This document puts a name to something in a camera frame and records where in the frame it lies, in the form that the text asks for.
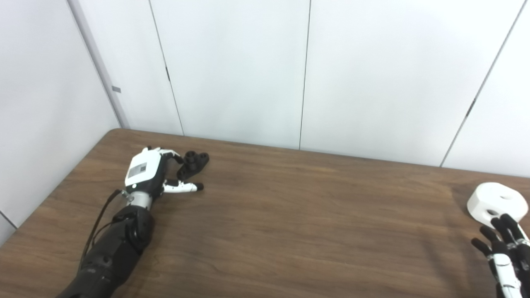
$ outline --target black cable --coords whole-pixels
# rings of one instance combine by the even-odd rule
[[[98,237],[99,233],[101,231],[103,231],[103,229],[105,229],[106,227],[108,227],[109,225],[113,224],[114,222],[109,222],[109,223],[106,223],[104,224],[101,228],[99,228],[99,230],[96,232],[96,234],[94,234],[94,237],[92,237],[92,247],[94,247],[94,244],[96,243],[96,238]]]
[[[77,271],[81,271],[81,265],[83,264],[83,259],[85,258],[86,253],[89,250],[90,243],[92,239],[94,238],[94,233],[96,229],[98,228],[101,217],[103,217],[103,213],[105,213],[105,210],[109,206],[110,202],[112,202],[112,200],[120,193],[121,193],[121,190],[116,189],[107,199],[107,201],[105,202],[105,205],[103,205],[103,208],[101,208],[101,211],[98,215],[98,219],[96,219],[96,222],[94,223],[94,227],[92,228],[92,231],[90,232],[89,238],[86,240],[85,248],[83,249],[83,253],[81,254],[81,260],[79,261],[79,268]]]

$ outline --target white robotic hand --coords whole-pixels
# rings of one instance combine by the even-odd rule
[[[530,243],[519,224],[508,214],[491,220],[501,235],[488,226],[480,232],[491,247],[477,238],[471,244],[487,258],[490,270],[497,281],[497,298],[528,298],[530,293]]]
[[[175,159],[183,166],[177,171],[177,179],[166,179],[167,162]],[[131,160],[129,170],[125,176],[125,187],[128,195],[128,205],[151,208],[152,200],[164,192],[179,193],[204,189],[201,183],[185,182],[186,179],[199,173],[208,163],[207,153],[197,154],[188,151],[181,157],[177,152],[160,147],[152,149],[146,147]]]

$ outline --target black fingertip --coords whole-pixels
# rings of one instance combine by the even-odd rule
[[[491,250],[493,253],[503,253],[508,255],[508,247],[506,246],[506,243],[501,241],[493,241],[491,244]]]
[[[480,233],[491,242],[500,240],[495,231],[487,225],[480,227]]]
[[[514,238],[511,236],[508,228],[504,225],[500,218],[494,218],[491,220],[491,225],[500,233],[502,240],[506,243],[513,243]]]
[[[497,230],[500,232],[500,230],[503,230],[505,229],[504,225],[502,224],[502,221],[500,220],[500,218],[498,217],[494,217],[492,218],[492,220],[490,221],[491,225]]]
[[[478,238],[471,239],[471,245],[477,248],[485,257],[491,255],[490,247]]]

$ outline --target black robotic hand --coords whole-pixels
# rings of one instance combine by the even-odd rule
[[[491,220],[494,229],[483,225],[480,232],[491,247],[477,238],[471,244],[487,258],[497,284],[497,298],[528,298],[530,293],[530,242],[519,224],[508,214]]]

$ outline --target white cylindrical object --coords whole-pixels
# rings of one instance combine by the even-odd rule
[[[489,226],[494,217],[509,214],[519,222],[528,212],[528,203],[515,189],[496,182],[486,182],[477,186],[467,201],[467,210],[477,221]]]

